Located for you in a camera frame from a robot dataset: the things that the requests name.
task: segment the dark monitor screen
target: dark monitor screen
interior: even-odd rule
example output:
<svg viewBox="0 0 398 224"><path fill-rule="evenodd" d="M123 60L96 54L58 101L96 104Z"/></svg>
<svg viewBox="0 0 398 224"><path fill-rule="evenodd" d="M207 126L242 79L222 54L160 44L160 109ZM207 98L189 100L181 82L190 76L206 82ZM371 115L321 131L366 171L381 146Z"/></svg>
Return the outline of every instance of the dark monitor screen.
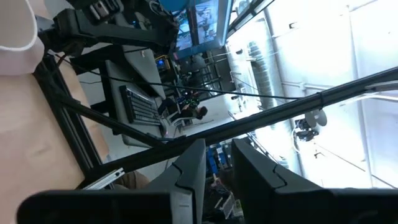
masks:
<svg viewBox="0 0 398 224"><path fill-rule="evenodd" d="M178 15L180 32L174 59L225 45L232 0L196 0Z"/></svg>

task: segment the black monitor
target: black monitor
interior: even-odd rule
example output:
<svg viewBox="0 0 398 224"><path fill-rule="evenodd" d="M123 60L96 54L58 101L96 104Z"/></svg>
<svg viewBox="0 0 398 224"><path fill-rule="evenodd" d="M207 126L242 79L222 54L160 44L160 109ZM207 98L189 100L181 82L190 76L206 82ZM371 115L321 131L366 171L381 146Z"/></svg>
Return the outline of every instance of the black monitor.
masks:
<svg viewBox="0 0 398 224"><path fill-rule="evenodd" d="M174 59L217 49L225 45L232 0L195 0L181 12Z"/></svg>

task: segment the keyboard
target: keyboard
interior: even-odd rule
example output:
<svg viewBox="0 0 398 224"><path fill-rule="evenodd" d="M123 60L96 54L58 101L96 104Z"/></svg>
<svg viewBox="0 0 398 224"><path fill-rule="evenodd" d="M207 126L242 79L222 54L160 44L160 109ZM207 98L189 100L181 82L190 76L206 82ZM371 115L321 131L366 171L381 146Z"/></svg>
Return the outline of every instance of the keyboard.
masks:
<svg viewBox="0 0 398 224"><path fill-rule="evenodd" d="M126 86L119 87L127 118L131 124L161 125L160 116L154 102L129 90Z"/></svg>

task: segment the screen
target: screen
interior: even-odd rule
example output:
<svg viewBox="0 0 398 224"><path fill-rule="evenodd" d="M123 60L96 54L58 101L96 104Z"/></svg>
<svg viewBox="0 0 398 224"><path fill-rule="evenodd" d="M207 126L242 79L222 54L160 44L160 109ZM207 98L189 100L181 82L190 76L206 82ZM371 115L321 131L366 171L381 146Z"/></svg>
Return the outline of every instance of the screen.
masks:
<svg viewBox="0 0 398 224"><path fill-rule="evenodd" d="M187 8L174 12L180 23L175 60L225 45L232 0L191 0Z"/></svg>

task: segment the wooden surface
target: wooden surface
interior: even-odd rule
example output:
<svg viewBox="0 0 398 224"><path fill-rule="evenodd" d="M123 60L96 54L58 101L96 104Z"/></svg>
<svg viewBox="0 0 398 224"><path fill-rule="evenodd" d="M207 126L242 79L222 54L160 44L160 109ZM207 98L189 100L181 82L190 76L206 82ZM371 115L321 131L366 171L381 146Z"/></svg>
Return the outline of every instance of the wooden surface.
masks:
<svg viewBox="0 0 398 224"><path fill-rule="evenodd" d="M44 0L30 0L48 17ZM61 71L74 98L87 105L75 72ZM85 119L102 159L108 146L99 126ZM84 178L44 95L31 74L0 76L0 223L13 223L18 205L48 189L74 189Z"/></svg>

